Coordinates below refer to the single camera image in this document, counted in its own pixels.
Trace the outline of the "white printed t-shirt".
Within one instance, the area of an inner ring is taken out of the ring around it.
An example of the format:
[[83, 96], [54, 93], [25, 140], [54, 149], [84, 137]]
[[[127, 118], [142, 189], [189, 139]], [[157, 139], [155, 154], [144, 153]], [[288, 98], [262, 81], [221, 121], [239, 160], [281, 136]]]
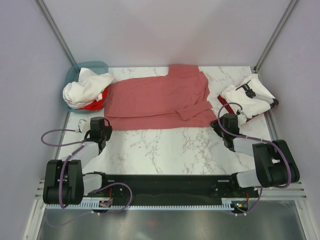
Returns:
[[276, 99], [261, 83], [258, 74], [253, 73], [238, 85], [229, 85], [220, 95], [231, 103], [229, 106], [238, 117], [238, 124], [245, 124], [246, 118], [261, 115], [271, 109]]

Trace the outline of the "salmon pink t-shirt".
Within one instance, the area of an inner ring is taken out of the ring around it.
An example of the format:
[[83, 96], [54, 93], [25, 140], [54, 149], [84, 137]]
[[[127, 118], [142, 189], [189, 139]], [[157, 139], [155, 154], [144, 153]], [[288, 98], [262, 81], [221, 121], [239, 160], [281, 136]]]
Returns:
[[104, 117], [117, 131], [205, 128], [217, 118], [209, 94], [197, 65], [172, 64], [164, 76], [112, 83]]

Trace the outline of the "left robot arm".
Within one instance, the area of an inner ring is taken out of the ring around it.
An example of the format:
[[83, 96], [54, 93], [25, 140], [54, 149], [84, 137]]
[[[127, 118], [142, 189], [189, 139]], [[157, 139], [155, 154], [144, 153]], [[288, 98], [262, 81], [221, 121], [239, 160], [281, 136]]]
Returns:
[[110, 191], [108, 182], [102, 180], [101, 173], [91, 173], [89, 184], [85, 184], [83, 168], [99, 156], [110, 140], [113, 127], [104, 117], [90, 119], [89, 130], [79, 147], [63, 159], [48, 161], [45, 170], [42, 198], [47, 205], [59, 205], [64, 209], [69, 205], [78, 205], [83, 197], [93, 191], [99, 197]]

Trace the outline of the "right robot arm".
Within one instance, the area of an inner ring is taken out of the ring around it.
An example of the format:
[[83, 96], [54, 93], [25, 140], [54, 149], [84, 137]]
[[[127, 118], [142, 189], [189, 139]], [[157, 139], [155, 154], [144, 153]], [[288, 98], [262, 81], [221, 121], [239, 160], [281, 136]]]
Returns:
[[229, 191], [233, 196], [242, 196], [250, 187], [284, 188], [300, 180], [300, 172], [285, 140], [246, 137], [240, 134], [238, 116], [231, 113], [212, 121], [210, 126], [228, 150], [254, 160], [254, 170], [232, 174], [234, 181], [229, 184]]

